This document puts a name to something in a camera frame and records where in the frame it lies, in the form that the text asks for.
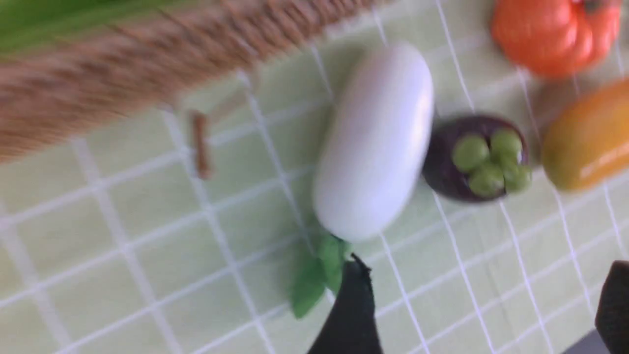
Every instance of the green leaf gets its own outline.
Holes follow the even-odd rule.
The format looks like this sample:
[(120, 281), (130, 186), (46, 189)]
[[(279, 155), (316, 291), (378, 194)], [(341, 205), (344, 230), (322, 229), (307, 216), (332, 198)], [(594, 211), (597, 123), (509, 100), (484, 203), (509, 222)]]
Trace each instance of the green leaf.
[(324, 233), (317, 255), (321, 260), (326, 284), (334, 294), (338, 293), (343, 282), (343, 266), (348, 251), (349, 243), (329, 232)]
[(492, 155), (513, 156), (516, 159), (521, 155), (523, 148), (520, 135), (510, 128), (498, 129), (492, 134), (489, 144)]
[(531, 185), (531, 168), (525, 165), (518, 165), (509, 174), (504, 174), (504, 187), (507, 193), (518, 193)]
[(321, 300), (325, 291), (325, 275), (321, 261), (306, 262), (292, 287), (291, 307), (295, 318), (301, 319)]
[(487, 141), (479, 134), (467, 134), (452, 150), (452, 163), (461, 173), (470, 173), (489, 159)]
[(492, 198), (504, 188), (504, 174), (497, 165), (486, 163), (472, 173), (467, 184), (477, 196)]
[(343, 283), (343, 268), (330, 268), (325, 273), (325, 283), (328, 288), (332, 290), (334, 295), (338, 294), (338, 291), (341, 290), (341, 284)]

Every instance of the toy vegetable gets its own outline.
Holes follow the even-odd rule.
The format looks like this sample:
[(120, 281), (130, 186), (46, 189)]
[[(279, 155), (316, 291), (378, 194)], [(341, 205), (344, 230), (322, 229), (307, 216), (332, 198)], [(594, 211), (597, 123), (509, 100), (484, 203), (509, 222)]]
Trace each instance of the toy vegetable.
[(586, 96), (550, 125), (546, 175), (560, 190), (588, 188), (629, 166), (629, 81)]
[(313, 183), (313, 208), (325, 229), (318, 256), (293, 286), (305, 316), (342, 281), (348, 243), (378, 236), (410, 200), (428, 150), (434, 108), (430, 71), (410, 44), (376, 50), (354, 72), (338, 105)]
[(545, 77), (564, 77), (605, 58), (618, 36), (616, 0), (499, 0), (492, 35), (505, 55)]
[(451, 120), (430, 140), (423, 174), (437, 193), (486, 202), (524, 190), (531, 181), (526, 144), (511, 123), (487, 115)]

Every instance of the small stick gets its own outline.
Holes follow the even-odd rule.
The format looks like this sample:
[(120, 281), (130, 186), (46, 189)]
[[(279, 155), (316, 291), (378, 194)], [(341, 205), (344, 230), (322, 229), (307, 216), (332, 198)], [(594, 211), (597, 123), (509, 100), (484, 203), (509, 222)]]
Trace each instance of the small stick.
[(197, 174), (199, 178), (206, 180), (211, 174), (204, 141), (208, 118), (205, 114), (196, 110), (191, 111), (190, 116), (192, 118), (192, 138), (194, 139), (194, 145), (196, 147)]

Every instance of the orange pumpkin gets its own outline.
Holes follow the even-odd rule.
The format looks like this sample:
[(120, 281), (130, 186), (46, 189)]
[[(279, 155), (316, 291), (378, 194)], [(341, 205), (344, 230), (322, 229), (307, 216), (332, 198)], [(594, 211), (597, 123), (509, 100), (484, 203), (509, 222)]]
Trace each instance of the orange pumpkin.
[(605, 58), (620, 29), (620, 0), (498, 0), (492, 36), (514, 63), (565, 77)]

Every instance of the dark purple fruit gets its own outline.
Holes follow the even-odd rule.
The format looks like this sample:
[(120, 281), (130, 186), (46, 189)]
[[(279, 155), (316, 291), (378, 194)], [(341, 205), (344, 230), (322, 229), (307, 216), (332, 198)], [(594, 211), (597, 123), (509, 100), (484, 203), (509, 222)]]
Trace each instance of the dark purple fruit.
[(527, 164), (526, 142), (513, 124), (491, 115), (466, 115), (434, 129), (423, 176), (433, 190), (447, 198), (487, 202), (504, 196), (505, 188), (524, 188), (530, 179)]

